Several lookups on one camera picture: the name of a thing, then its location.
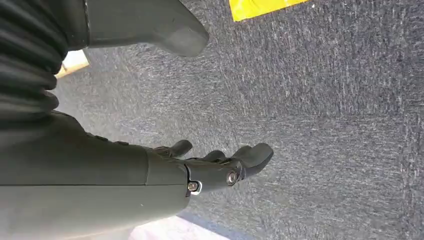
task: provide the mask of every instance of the gray carpet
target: gray carpet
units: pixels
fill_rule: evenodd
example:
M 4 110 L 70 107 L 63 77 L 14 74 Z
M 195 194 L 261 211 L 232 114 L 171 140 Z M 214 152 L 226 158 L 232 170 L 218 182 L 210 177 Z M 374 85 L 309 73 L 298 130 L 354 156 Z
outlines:
M 183 2 L 211 34 L 201 56 L 89 49 L 59 109 L 112 140 L 189 139 L 190 155 L 273 146 L 259 176 L 187 210 L 253 239 L 424 239 L 423 0 L 311 0 L 239 23 L 228 0 Z

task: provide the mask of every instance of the metal screw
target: metal screw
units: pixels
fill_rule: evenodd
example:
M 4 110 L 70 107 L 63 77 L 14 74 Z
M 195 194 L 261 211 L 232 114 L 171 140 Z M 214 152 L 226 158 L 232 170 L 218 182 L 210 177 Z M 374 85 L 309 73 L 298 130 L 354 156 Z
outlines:
M 188 190 L 191 192 L 195 192 L 199 187 L 199 184 L 197 182 L 191 181 L 188 183 Z
M 226 176 L 226 182 L 228 185 L 232 186 L 237 181 L 237 173 L 235 171 L 230 171 Z

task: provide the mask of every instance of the silver screw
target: silver screw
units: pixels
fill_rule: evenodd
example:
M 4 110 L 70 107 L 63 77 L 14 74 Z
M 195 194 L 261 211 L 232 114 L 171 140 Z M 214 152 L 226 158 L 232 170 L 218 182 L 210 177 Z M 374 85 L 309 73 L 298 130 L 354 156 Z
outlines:
M 235 171 L 230 171 L 226 176 L 226 182 L 228 185 L 232 186 L 237 181 L 237 173 Z
M 194 192 L 198 189 L 199 184 L 197 182 L 191 181 L 188 183 L 188 190 L 190 190 L 191 192 Z

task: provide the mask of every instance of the yellow paper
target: yellow paper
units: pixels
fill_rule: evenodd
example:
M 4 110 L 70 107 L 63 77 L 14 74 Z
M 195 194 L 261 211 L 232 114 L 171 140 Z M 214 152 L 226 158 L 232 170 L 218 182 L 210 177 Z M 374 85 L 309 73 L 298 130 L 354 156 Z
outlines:
M 229 0 L 234 21 L 250 19 L 308 0 Z

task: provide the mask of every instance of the prosthetic arm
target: prosthetic arm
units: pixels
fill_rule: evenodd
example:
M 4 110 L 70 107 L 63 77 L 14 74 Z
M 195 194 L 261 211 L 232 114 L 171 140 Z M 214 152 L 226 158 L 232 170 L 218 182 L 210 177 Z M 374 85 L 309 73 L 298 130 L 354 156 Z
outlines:
M 259 173 L 264 143 L 178 159 L 192 145 L 111 142 L 54 111 L 68 50 L 148 42 L 195 56 L 208 42 L 178 0 L 0 0 L 0 239 L 75 239 L 177 214 L 191 195 Z

